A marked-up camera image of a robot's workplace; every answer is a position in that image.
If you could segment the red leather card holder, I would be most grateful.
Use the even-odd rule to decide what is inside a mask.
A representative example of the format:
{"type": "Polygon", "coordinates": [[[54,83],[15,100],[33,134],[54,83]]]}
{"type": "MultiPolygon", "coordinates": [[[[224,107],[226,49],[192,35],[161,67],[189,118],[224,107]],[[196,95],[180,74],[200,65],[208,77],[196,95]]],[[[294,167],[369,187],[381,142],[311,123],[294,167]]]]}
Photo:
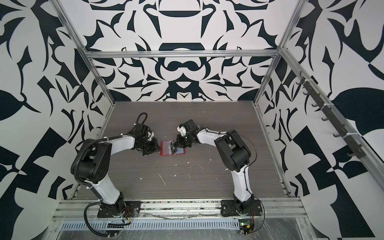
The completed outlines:
{"type": "Polygon", "coordinates": [[[162,141],[160,156],[185,155],[186,149],[176,148],[173,141],[162,141]]]}

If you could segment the black VIP credit card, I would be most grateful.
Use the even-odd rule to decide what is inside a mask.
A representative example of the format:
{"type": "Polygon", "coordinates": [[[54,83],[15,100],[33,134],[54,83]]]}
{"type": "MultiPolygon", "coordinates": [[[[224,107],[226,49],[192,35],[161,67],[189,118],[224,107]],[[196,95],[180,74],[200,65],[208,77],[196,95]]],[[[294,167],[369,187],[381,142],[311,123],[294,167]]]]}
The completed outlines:
{"type": "Polygon", "coordinates": [[[177,140],[174,140],[170,143],[170,150],[172,155],[174,155],[178,151],[177,140]]]}

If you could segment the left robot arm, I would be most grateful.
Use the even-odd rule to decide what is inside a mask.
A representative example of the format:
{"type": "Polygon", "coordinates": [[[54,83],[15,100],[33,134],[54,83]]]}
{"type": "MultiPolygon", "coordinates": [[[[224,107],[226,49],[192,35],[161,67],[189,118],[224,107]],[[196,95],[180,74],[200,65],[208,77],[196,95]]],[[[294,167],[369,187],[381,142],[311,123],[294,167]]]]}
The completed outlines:
{"type": "Polygon", "coordinates": [[[87,139],[71,166],[77,183],[95,194],[101,201],[101,210],[108,217],[120,214],[125,208],[124,195],[109,177],[111,156],[126,150],[137,150],[144,156],[161,151],[152,130],[139,124],[139,130],[102,139],[87,139]]]}

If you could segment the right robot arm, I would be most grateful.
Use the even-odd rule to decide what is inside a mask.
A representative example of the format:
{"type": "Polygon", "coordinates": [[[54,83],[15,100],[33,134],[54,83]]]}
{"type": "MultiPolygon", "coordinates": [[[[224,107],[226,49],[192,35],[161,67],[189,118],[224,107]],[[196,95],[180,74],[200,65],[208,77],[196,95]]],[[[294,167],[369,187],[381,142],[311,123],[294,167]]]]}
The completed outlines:
{"type": "Polygon", "coordinates": [[[223,217],[248,215],[253,207],[259,207],[251,190],[249,180],[250,149],[235,130],[218,132],[201,128],[193,120],[180,124],[177,138],[171,142],[171,153],[178,148],[190,148],[192,144],[216,147],[222,162],[231,171],[234,183],[234,199],[221,201],[223,217]]]}

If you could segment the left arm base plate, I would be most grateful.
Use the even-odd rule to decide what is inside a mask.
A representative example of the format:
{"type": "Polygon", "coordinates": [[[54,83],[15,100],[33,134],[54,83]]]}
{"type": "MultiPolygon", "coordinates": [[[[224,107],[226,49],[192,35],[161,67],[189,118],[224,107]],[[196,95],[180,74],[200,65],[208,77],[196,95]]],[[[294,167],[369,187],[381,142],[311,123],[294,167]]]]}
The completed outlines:
{"type": "Polygon", "coordinates": [[[107,205],[101,203],[99,208],[98,218],[112,218],[119,217],[123,214],[124,218],[132,218],[140,213],[141,201],[124,201],[124,203],[116,203],[114,205],[107,205]]]}

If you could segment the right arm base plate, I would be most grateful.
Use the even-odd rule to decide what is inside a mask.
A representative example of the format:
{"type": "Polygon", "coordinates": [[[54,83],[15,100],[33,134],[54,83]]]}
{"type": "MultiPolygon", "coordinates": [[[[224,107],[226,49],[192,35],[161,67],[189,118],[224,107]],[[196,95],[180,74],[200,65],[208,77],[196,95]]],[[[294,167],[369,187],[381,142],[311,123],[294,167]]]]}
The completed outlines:
{"type": "Polygon", "coordinates": [[[221,200],[220,203],[223,217],[261,216],[263,212],[261,202],[252,198],[243,203],[238,200],[221,200]]]}

